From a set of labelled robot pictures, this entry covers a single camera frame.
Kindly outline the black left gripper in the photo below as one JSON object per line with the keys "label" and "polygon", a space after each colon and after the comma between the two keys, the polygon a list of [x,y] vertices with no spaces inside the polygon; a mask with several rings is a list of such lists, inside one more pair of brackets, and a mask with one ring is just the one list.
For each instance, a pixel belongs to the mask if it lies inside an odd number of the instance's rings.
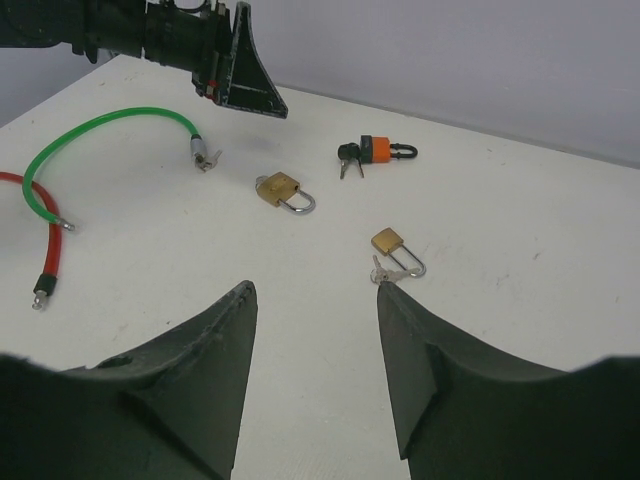
{"label": "black left gripper", "polygon": [[220,1],[188,12],[173,1],[146,6],[144,57],[191,74],[196,93],[221,107],[286,119],[288,107],[255,47],[251,5],[236,3],[234,19]]}

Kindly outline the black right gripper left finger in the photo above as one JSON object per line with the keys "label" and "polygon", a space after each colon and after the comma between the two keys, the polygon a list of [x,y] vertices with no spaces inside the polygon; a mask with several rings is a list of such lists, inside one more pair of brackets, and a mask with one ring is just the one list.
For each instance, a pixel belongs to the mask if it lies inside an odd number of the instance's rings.
{"label": "black right gripper left finger", "polygon": [[208,309],[96,367],[1,358],[5,479],[227,479],[257,326],[244,281]]}

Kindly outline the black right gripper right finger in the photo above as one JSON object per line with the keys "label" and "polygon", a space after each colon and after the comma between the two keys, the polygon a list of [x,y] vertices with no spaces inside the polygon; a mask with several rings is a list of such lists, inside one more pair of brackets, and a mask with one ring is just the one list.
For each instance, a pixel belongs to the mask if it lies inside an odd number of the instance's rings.
{"label": "black right gripper right finger", "polygon": [[639,361],[572,372],[501,351],[385,282],[377,311],[400,457],[414,479],[635,479]]}

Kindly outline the large brass padlock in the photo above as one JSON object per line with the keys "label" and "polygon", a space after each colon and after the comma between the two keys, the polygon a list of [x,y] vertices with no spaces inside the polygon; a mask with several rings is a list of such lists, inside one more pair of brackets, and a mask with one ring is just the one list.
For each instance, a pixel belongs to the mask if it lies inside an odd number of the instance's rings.
{"label": "large brass padlock", "polygon": [[[283,172],[277,172],[271,176],[259,176],[255,181],[257,195],[266,203],[283,208],[295,215],[306,215],[316,208],[316,200],[313,196],[303,191],[300,183]],[[306,205],[296,207],[289,201],[296,195],[306,201]]]}

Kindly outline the small brass long-shackle padlock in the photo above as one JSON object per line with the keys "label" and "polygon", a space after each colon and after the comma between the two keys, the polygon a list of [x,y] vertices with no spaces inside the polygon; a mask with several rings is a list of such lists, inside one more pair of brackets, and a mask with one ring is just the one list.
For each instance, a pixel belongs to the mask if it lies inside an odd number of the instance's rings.
{"label": "small brass long-shackle padlock", "polygon": [[[389,257],[403,272],[407,272],[410,277],[420,278],[426,274],[426,265],[405,246],[404,239],[391,227],[384,228],[375,234],[371,238],[371,244],[383,256]],[[397,250],[404,251],[414,261],[416,267],[409,269],[397,259],[394,255]]]}

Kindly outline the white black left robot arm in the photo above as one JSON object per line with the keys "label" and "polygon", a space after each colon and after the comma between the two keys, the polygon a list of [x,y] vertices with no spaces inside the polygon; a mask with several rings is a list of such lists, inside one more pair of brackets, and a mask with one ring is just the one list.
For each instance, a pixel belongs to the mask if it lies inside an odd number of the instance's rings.
{"label": "white black left robot arm", "polygon": [[258,56],[251,6],[221,1],[16,1],[1,4],[4,48],[68,44],[95,63],[102,50],[187,71],[214,104],[284,119],[288,107]]}

